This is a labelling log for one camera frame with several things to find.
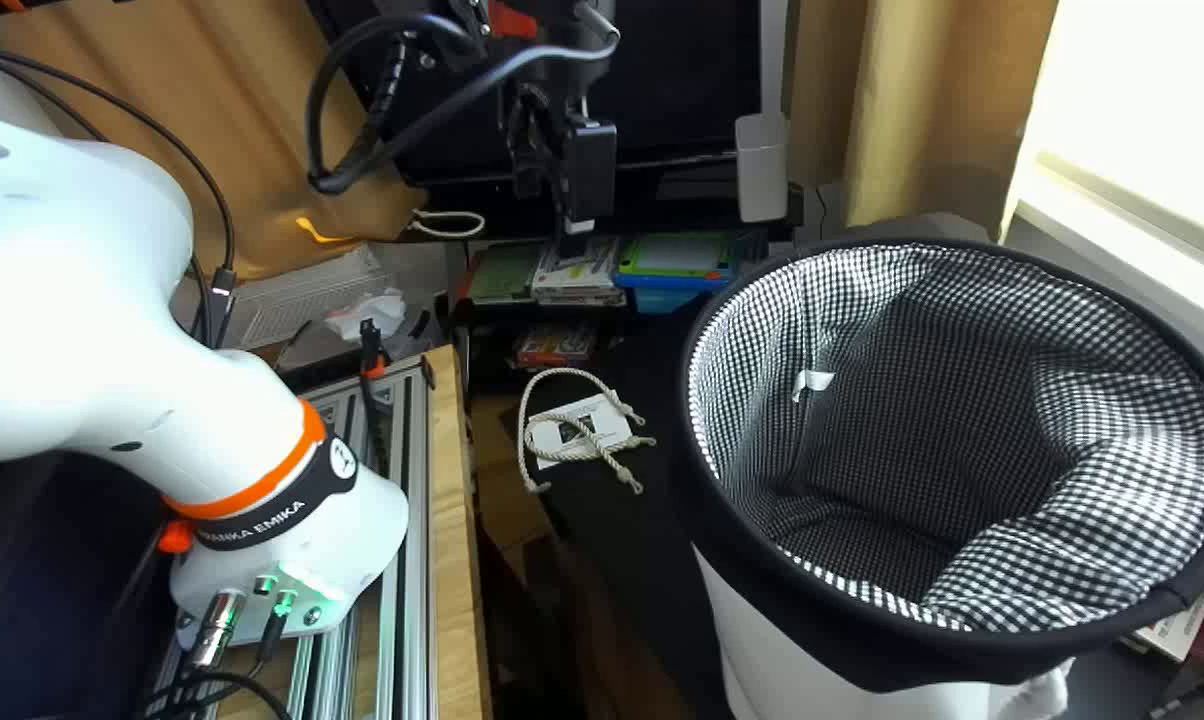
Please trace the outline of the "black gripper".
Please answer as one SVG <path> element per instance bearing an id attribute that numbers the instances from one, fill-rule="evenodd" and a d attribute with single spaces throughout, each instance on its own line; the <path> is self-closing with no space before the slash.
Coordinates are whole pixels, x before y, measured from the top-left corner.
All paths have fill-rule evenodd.
<path id="1" fill-rule="evenodd" d="M 619 134 L 597 121 L 586 94 L 551 98 L 516 85 L 505 106 L 505 148 L 516 200 L 547 200 L 551 237 L 586 240 L 615 205 Z"/>

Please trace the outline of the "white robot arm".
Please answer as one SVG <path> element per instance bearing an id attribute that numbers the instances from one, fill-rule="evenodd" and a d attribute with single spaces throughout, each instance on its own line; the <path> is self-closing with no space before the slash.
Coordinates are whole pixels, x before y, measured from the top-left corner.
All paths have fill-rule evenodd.
<path id="1" fill-rule="evenodd" d="M 409 541 L 409 494 L 240 349 L 171 315 L 184 188 L 100 141 L 0 121 L 0 459 L 83 454 L 152 483 L 190 535 L 168 592 L 255 631 L 335 630 Z"/>

